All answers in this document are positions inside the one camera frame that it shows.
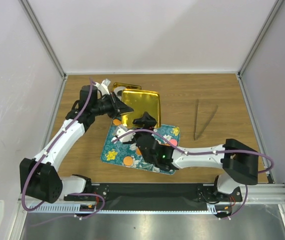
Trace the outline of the gold tin lid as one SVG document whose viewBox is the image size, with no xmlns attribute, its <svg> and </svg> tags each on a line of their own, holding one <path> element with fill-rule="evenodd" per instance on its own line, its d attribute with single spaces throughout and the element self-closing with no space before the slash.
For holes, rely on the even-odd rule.
<svg viewBox="0 0 285 240">
<path fill-rule="evenodd" d="M 121 123 L 128 128 L 140 127 L 134 124 L 134 119 L 139 119 L 147 112 L 156 120 L 155 128 L 161 127 L 161 101 L 160 94 L 156 91 L 142 89 L 125 89 L 122 91 L 121 100 L 133 109 L 133 112 L 121 116 Z"/>
</svg>

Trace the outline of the metal tongs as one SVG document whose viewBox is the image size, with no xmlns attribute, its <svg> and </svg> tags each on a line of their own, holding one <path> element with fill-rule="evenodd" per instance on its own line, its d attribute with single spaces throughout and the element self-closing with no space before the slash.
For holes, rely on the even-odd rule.
<svg viewBox="0 0 285 240">
<path fill-rule="evenodd" d="M 195 100 L 195 113 L 193 123 L 193 140 L 198 140 L 218 111 L 217 104 L 211 104 L 203 100 Z"/>
</svg>

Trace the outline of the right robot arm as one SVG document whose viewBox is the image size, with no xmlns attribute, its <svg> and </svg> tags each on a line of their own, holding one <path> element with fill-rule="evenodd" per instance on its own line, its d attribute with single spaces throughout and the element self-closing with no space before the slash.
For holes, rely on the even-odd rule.
<svg viewBox="0 0 285 240">
<path fill-rule="evenodd" d="M 257 151 L 242 142 L 228 138 L 224 144 L 207 148 L 183 148 L 173 144 L 160 144 L 151 131 L 157 121 L 147 112 L 133 120 L 139 126 L 134 140 L 143 160 L 162 171 L 185 168 L 215 168 L 224 170 L 214 181 L 213 197 L 226 200 L 239 186 L 258 183 Z"/>
</svg>

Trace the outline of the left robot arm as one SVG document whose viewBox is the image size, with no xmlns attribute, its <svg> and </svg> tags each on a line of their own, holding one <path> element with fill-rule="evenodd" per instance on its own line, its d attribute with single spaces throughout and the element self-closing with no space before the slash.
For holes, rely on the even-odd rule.
<svg viewBox="0 0 285 240">
<path fill-rule="evenodd" d="M 133 109 L 130 106 L 123 103 L 114 92 L 102 90 L 100 84 L 83 86 L 79 99 L 74 102 L 53 139 L 33 158 L 21 161 L 19 173 L 22 197 L 54 203 L 60 197 L 76 194 L 81 200 L 88 200 L 93 194 L 88 180 L 76 175 L 60 178 L 60 165 L 97 116 L 108 115 L 114 119 L 131 112 Z"/>
</svg>

